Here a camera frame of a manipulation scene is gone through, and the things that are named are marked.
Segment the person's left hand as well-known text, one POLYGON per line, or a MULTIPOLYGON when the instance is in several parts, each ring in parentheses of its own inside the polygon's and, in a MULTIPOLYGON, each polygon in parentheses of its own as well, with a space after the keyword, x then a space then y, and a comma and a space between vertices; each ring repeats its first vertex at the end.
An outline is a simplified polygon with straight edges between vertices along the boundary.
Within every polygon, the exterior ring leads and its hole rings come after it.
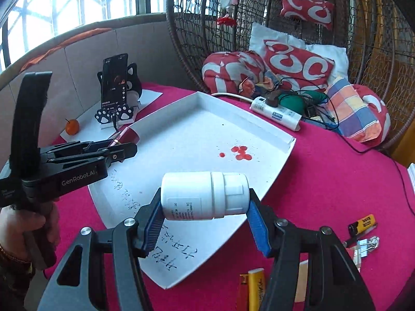
POLYGON ((59 212, 55 204, 51 205, 48 216, 15 210, 11 206, 1 209, 1 249, 7 257, 28 263, 31 258, 24 240, 24 233, 46 227, 47 240, 56 249, 60 243, 59 212))

